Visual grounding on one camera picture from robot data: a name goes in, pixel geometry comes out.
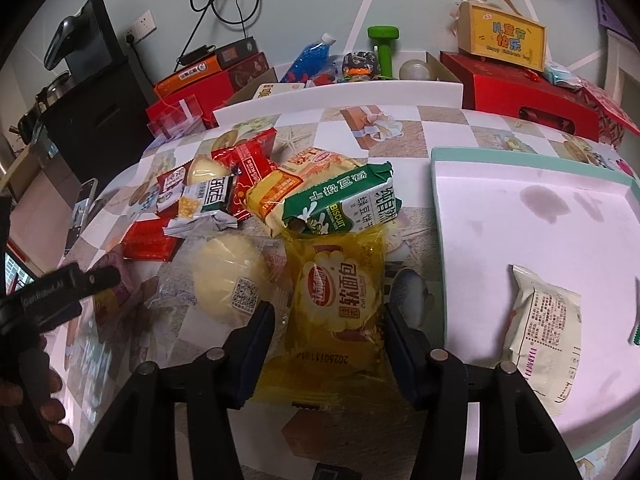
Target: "wall outlet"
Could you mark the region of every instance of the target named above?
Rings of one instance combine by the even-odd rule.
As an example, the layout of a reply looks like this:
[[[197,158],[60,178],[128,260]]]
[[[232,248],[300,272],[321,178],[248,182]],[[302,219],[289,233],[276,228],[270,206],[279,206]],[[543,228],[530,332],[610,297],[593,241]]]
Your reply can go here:
[[[151,15],[151,11],[148,10],[142,16],[140,16],[135,22],[131,23],[129,28],[125,31],[125,38],[129,35],[133,35],[133,42],[137,43],[140,40],[144,40],[149,34],[156,30],[156,22]]]

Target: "qr code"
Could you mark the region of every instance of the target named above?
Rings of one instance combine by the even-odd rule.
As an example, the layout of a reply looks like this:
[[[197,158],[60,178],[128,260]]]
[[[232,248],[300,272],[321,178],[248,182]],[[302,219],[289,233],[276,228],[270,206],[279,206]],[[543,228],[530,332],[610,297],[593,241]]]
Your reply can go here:
[[[231,306],[240,312],[252,315],[257,305],[258,286],[248,278],[238,278],[231,296]]]

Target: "yellow snack package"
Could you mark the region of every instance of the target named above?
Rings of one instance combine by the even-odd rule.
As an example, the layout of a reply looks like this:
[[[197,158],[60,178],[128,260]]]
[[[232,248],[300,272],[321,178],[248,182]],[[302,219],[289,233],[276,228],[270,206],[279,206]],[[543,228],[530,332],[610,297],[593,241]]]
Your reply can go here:
[[[276,236],[285,227],[282,212],[287,196],[358,166],[360,164],[348,156],[320,148],[307,148],[250,188],[244,206],[267,224],[271,236]]]
[[[283,238],[294,283],[289,324],[257,399],[327,406],[363,395],[384,375],[383,226],[321,236],[285,230]]]

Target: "water stain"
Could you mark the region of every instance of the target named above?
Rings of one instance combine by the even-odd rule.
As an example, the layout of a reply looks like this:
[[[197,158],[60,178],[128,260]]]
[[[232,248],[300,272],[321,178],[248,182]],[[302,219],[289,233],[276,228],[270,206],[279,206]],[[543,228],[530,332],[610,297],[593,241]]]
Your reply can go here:
[[[529,186],[520,192],[520,200],[538,218],[555,224],[558,217],[571,212],[567,203],[544,186]]]
[[[594,200],[591,197],[589,197],[589,199],[587,200],[577,191],[574,193],[574,198],[575,201],[582,206],[582,208],[591,218],[593,218],[596,222],[604,222],[604,216],[602,216],[600,208],[598,207],[598,204],[602,203],[601,200]]]
[[[482,224],[481,221],[479,221],[479,220],[470,220],[469,221],[469,225],[471,225],[471,228],[474,230],[476,235],[482,236],[482,231],[484,230],[484,225]]]

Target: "orange box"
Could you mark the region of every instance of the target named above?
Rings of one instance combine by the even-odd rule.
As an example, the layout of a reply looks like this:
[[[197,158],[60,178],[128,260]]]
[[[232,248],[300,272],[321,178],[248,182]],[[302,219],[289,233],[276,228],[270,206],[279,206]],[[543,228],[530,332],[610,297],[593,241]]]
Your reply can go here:
[[[154,86],[154,92],[159,98],[163,98],[203,77],[218,72],[222,72],[222,69],[218,63],[218,58],[214,54],[162,79],[161,82],[156,83],[156,86]]]

